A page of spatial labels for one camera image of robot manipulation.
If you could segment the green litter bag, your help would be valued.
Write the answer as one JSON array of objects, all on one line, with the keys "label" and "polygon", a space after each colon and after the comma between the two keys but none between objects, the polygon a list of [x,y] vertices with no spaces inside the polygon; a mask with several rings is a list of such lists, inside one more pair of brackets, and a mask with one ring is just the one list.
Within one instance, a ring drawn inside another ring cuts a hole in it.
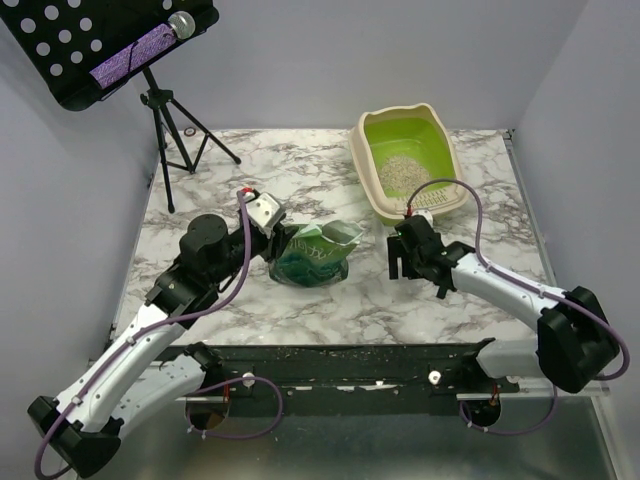
[{"label": "green litter bag", "polygon": [[341,220],[297,225],[300,230],[282,257],[269,264],[269,277],[277,283],[301,288],[344,281],[349,274],[347,257],[363,236],[359,225]]}]

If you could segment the black binder clip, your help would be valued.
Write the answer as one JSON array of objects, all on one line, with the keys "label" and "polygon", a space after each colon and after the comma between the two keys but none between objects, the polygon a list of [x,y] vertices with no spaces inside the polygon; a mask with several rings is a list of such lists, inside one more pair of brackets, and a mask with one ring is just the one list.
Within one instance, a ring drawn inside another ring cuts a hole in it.
[{"label": "black binder clip", "polygon": [[443,300],[443,299],[446,298],[447,293],[450,292],[450,291],[455,292],[456,288],[454,286],[452,286],[450,282],[441,282],[441,283],[438,284],[438,290],[437,290],[437,293],[436,293],[436,297],[438,299]]}]

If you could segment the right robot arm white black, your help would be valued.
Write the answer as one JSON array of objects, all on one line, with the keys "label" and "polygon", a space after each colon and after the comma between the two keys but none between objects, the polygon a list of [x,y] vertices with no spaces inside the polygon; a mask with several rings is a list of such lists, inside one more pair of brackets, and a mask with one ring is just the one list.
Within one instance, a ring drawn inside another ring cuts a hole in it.
[{"label": "right robot arm white black", "polygon": [[545,378],[578,393],[620,354],[596,295],[581,286],[570,291],[534,282],[481,258],[462,242],[449,245],[422,216],[408,217],[387,240],[389,277],[427,280],[437,296],[474,295],[534,332],[525,340],[492,340],[460,367],[460,379],[480,392],[496,378]]}]

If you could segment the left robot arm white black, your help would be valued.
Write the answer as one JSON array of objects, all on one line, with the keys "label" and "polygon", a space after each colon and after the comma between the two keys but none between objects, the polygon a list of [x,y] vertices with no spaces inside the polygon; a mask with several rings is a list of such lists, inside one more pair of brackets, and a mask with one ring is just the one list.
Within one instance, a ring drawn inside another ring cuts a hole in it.
[{"label": "left robot arm white black", "polygon": [[297,228],[264,206],[240,213],[240,227],[205,214],[192,220],[179,254],[155,281],[145,303],[114,343],[72,385],[54,397],[39,396],[27,413],[72,471],[87,479],[102,470],[124,437],[162,406],[185,395],[209,395],[230,385],[220,361],[202,344],[189,346],[156,375],[150,364],[201,317],[240,293],[250,263],[278,259]]}]

